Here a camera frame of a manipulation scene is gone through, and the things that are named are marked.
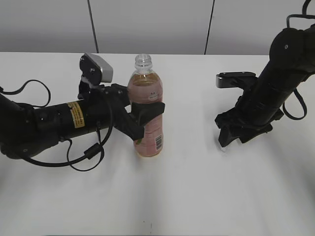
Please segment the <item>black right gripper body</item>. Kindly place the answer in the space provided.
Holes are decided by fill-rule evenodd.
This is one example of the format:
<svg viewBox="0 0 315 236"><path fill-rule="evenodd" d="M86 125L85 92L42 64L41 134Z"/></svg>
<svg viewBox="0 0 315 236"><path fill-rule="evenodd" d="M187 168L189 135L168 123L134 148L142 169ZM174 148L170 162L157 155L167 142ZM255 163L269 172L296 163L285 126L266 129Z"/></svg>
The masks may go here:
<svg viewBox="0 0 315 236"><path fill-rule="evenodd" d="M240 137L238 138L241 143L246 143L251 139L272 131L273 127L271 122L280 120L284 113L278 109L275 114L264 125L255 125L252 121L246 120L242 117L239 109L236 106L224 113L218 114L215 118L215 123L219 129L223 126L234 126L240 128Z"/></svg>

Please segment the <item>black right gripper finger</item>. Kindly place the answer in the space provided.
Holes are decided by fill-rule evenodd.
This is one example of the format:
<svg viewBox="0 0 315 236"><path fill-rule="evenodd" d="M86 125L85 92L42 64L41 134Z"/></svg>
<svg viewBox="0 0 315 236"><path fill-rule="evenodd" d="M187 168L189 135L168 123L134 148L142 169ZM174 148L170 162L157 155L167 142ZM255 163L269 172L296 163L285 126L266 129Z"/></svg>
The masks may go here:
<svg viewBox="0 0 315 236"><path fill-rule="evenodd" d="M240 128L234 126L223 126L220 129L219 143L221 147L228 146L235 139L240 137Z"/></svg>

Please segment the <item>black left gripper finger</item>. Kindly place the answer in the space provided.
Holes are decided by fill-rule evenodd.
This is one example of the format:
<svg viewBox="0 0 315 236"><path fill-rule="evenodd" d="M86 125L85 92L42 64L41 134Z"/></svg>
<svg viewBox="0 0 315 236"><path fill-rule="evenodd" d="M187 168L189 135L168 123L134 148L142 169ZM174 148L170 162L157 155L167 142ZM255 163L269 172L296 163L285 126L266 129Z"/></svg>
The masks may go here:
<svg viewBox="0 0 315 236"><path fill-rule="evenodd" d="M127 87L119 84L112 84L112 94L118 97L128 97Z"/></svg>
<svg viewBox="0 0 315 236"><path fill-rule="evenodd" d="M150 104L132 102L130 115L137 125L145 126L156 117L162 115L164 110L165 104L163 102L154 102Z"/></svg>

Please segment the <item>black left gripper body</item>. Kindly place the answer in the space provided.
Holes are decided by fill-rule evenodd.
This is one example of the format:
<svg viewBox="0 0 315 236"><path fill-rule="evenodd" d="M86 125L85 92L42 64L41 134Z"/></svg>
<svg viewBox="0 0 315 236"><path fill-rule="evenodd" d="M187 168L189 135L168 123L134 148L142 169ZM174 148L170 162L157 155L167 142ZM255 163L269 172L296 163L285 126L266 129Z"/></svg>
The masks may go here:
<svg viewBox="0 0 315 236"><path fill-rule="evenodd" d="M98 85L91 88L88 83L79 84L78 98L84 115L85 128L116 128L136 141L144 137L144 127L136 124L126 106L130 105L128 97L112 94L112 85Z"/></svg>

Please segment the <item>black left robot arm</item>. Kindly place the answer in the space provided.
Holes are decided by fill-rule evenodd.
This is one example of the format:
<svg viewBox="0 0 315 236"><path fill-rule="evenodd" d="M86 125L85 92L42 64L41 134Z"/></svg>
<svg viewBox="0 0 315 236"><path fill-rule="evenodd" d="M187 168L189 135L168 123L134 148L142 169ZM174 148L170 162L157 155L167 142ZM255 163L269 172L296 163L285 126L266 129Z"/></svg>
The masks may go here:
<svg viewBox="0 0 315 236"><path fill-rule="evenodd" d="M137 141L145 125L164 113L163 102L130 102L118 84L88 88L80 100L36 108L0 97L0 149L11 159L34 157L71 139L109 127Z"/></svg>

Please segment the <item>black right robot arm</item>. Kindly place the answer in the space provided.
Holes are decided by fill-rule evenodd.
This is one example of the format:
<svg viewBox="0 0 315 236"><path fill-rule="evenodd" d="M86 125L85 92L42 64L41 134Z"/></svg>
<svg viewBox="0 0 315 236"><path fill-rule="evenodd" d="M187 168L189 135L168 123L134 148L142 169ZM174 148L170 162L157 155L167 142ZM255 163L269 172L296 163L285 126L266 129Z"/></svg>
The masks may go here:
<svg viewBox="0 0 315 236"><path fill-rule="evenodd" d="M311 25L305 30L283 29L273 40L269 61L258 77L252 72L217 74L218 88L243 90L235 106L215 118L220 145L226 147L236 139L246 143L270 132L273 121L289 115L284 108L287 98L314 73L315 27Z"/></svg>

